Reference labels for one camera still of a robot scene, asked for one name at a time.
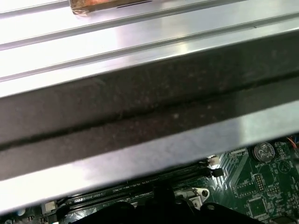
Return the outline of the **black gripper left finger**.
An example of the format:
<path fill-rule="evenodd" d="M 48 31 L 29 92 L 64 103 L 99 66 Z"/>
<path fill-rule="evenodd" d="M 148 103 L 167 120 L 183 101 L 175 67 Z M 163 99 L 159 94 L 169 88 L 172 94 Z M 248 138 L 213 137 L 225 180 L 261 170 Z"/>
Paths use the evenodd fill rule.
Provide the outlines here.
<path fill-rule="evenodd" d="M 86 217 L 87 224 L 162 224 L 163 185 L 153 189 L 153 197 L 134 207 L 119 202 Z"/>

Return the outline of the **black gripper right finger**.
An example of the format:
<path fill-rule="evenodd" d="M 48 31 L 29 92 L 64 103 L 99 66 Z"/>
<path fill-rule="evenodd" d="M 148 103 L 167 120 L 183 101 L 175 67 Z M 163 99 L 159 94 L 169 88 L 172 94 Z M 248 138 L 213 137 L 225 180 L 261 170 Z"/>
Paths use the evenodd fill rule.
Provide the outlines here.
<path fill-rule="evenodd" d="M 205 188 L 174 191 L 164 185 L 164 224 L 258 224 L 259 221 L 219 205 L 206 203 L 210 192 Z"/>

